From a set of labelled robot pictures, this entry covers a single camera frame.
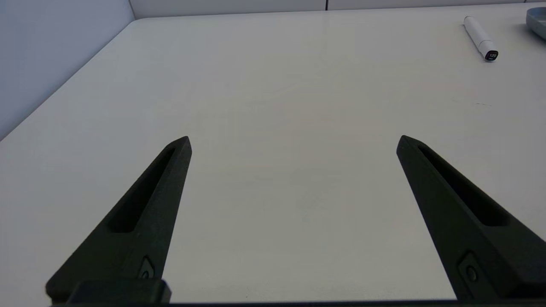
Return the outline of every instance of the table surface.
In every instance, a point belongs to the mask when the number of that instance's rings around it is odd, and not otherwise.
[[[536,6],[133,22],[0,142],[0,297],[47,305],[47,279],[188,135],[172,301],[454,298],[396,145],[426,142],[546,238]]]

